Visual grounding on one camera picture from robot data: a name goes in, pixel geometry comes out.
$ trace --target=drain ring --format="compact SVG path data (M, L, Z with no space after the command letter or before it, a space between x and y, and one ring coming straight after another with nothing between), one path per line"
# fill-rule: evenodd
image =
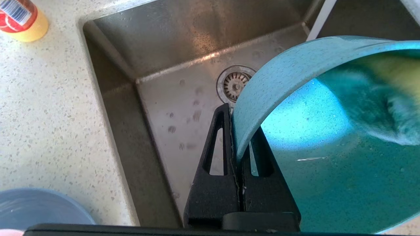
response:
M222 102L235 106L239 94L255 74L255 71L246 66L231 66L224 70L217 79L217 94Z

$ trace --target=speckled countertop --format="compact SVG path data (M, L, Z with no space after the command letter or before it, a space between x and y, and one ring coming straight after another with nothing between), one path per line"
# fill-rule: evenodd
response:
M145 0L33 0L50 22L33 43L0 34L0 190L47 188L97 223L139 225L81 33Z

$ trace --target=barcode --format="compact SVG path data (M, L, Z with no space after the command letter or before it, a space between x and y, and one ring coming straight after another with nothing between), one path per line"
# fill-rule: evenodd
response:
M0 3L0 9L21 26L24 25L32 15L31 12L17 0L2 1L2 3Z

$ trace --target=turquoise bowl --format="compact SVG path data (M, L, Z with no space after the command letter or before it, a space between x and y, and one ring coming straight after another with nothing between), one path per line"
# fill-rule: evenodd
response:
M240 159L259 126L302 214L305 232L377 233L420 211L420 148L356 132L316 77L363 56L420 41L327 37L295 46L250 80L232 115Z

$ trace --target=plastic bottle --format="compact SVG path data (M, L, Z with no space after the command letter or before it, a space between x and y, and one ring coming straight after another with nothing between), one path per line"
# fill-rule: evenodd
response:
M11 37L32 42L48 31L48 20L30 0L0 0L0 30Z

